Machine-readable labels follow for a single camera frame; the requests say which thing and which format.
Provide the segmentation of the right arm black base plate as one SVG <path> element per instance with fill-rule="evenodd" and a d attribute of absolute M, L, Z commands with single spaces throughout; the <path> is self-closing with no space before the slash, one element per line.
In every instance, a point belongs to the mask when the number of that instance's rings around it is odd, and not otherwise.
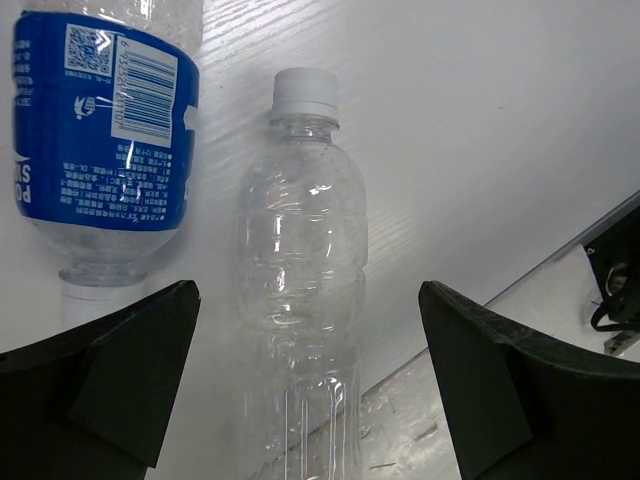
<path fill-rule="evenodd" d="M 620 356 L 639 342 L 639 210 L 611 223 L 584 249 L 602 297 L 590 325 L 611 336 L 604 353 Z"/>

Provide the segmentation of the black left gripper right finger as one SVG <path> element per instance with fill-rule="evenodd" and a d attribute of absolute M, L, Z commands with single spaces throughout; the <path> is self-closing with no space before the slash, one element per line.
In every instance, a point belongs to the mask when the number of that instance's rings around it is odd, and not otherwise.
<path fill-rule="evenodd" d="M 639 366 L 557 340 L 440 282 L 419 292 L 464 479 L 636 479 Z"/>

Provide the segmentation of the clear bottle with white cap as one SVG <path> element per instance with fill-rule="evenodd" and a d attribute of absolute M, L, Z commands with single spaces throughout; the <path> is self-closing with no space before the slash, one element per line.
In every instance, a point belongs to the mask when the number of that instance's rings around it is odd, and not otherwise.
<path fill-rule="evenodd" d="M 270 128 L 241 179 L 234 343 L 238 475 L 357 479 L 368 260 L 363 176 L 333 141 L 339 81 L 274 79 Z"/>

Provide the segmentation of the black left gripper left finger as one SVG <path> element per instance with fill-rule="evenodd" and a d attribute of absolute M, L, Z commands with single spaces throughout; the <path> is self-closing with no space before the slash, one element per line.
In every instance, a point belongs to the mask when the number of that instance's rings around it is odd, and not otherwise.
<path fill-rule="evenodd" d="M 156 467 L 200 309 L 192 280 L 1 355 L 4 479 L 142 479 Z"/>

